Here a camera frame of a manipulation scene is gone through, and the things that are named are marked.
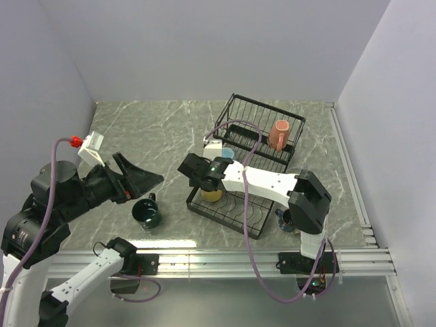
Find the pink mug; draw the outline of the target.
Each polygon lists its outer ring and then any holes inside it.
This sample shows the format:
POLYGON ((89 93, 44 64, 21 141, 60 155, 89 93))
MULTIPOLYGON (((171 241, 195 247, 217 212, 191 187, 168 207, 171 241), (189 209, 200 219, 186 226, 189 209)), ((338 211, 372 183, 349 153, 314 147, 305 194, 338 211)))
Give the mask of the pink mug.
POLYGON ((290 124, 286 120, 276 121, 268 135, 268 145, 280 153, 286 146, 290 135, 290 124))

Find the black wire dish rack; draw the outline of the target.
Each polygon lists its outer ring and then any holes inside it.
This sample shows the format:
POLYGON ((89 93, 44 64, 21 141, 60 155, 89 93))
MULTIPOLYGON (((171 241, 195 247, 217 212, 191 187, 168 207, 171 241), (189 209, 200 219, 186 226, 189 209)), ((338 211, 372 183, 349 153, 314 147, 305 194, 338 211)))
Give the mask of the black wire dish rack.
MULTIPOLYGON (((215 124, 220 125, 226 121, 232 123, 216 131, 211 139, 221 140, 225 147, 233 151, 233 160, 239 162, 258 141, 256 129, 241 123, 242 120, 257 125, 262 132, 262 143, 250 157, 247 165, 284 173, 295 153, 306 118, 270 104, 232 94, 215 124), (267 142, 273 125, 279 120, 287 121, 290 125, 290 134, 281 152, 274 150, 267 142)), ((201 189, 195 188, 189 194, 186 203, 190 211, 231 230, 243 233, 243 192, 225 191, 218 201, 208 202, 201 195, 201 189)))

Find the dark green mug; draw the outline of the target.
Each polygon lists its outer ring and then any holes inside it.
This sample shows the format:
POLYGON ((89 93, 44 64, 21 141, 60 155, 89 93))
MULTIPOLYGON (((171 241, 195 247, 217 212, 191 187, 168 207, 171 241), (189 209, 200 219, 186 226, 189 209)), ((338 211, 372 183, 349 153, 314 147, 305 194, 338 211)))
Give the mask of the dark green mug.
POLYGON ((148 198, 138 200, 132 207, 132 217, 145 230, 156 228, 161 223, 156 199, 156 194, 150 193, 148 198))

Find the cream yellow mug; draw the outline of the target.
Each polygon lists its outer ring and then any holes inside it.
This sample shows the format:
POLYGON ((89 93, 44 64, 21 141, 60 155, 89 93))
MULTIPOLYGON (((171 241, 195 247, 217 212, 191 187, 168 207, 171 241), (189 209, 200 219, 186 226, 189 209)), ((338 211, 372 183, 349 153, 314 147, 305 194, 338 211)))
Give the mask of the cream yellow mug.
POLYGON ((200 194, 201 194, 201 197, 204 201, 214 203, 214 202, 217 202, 221 199, 223 192, 222 192, 222 190, 217 190, 217 191, 201 190, 200 194))

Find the light blue mug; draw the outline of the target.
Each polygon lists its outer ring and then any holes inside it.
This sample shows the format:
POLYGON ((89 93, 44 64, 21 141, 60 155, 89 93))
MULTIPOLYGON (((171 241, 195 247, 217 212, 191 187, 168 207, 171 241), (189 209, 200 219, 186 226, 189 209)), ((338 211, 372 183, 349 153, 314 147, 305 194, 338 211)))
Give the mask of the light blue mug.
POLYGON ((233 159, 234 158, 234 151, 229 147, 223 147, 221 150, 222 157, 233 159))

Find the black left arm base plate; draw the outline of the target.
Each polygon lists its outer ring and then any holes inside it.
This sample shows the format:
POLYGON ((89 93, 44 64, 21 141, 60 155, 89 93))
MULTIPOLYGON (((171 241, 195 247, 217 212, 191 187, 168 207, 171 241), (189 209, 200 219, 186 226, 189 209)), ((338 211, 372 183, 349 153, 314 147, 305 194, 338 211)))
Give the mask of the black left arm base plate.
POLYGON ((157 253, 139 253, 136 256, 138 276, 154 276, 158 272, 159 255, 157 253))

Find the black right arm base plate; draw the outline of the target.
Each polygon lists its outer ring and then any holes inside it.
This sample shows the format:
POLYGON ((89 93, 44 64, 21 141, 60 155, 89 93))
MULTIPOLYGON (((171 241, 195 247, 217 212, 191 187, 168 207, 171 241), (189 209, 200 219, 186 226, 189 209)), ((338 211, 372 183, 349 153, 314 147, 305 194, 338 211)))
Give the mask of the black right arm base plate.
MULTIPOLYGON (((310 275, 315 263, 314 259, 306 258, 297 252, 281 252, 278 254, 279 261, 276 263, 276 268, 282 275, 297 274, 297 275, 310 275)), ((339 263, 334 263, 337 256, 331 252, 322 254, 315 274, 326 273, 332 274, 339 272, 339 263)))

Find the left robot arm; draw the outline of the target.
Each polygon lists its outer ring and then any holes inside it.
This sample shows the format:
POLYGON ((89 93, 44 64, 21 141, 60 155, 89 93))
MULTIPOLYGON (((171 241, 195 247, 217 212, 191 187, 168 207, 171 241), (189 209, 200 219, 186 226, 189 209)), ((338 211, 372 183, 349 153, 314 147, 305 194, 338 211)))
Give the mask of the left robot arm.
POLYGON ((108 277, 139 277, 144 265, 136 247, 117 237, 61 287, 44 289, 54 256, 71 234, 71 221, 106 201, 138 199, 164 181, 121 153, 113 157, 120 172, 98 164, 81 178, 74 163, 62 160, 46 164, 31 181, 31 194, 6 224, 1 242, 2 326, 65 326, 75 306, 108 277))

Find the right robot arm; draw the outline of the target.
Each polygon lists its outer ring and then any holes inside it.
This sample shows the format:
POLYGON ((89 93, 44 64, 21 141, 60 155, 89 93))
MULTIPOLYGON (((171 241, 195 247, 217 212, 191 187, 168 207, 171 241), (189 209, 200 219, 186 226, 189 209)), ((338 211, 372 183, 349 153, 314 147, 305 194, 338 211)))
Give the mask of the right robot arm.
POLYGON ((301 266, 315 272, 323 265, 324 256, 319 249, 326 238, 332 197, 312 171, 284 174, 244 166, 224 157, 210 161, 194 153, 186 156, 178 171, 192 187, 204 191, 247 191, 285 206, 283 217, 300 230, 301 266))

